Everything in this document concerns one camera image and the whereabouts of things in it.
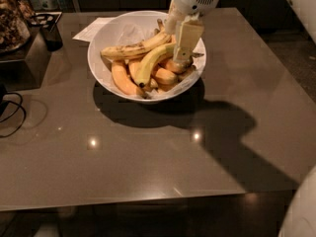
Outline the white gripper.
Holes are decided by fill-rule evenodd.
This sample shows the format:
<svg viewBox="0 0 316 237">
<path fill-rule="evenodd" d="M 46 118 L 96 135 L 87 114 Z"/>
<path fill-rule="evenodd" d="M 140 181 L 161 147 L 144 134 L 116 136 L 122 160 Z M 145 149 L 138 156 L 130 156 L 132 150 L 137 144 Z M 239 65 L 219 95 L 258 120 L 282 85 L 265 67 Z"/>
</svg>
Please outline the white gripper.
<svg viewBox="0 0 316 237">
<path fill-rule="evenodd" d="M 173 58 L 176 63 L 185 63 L 190 59 L 204 31 L 199 15 L 207 14 L 218 2 L 219 0 L 171 0 L 164 25 L 168 35 L 175 33 Z"/>
</svg>

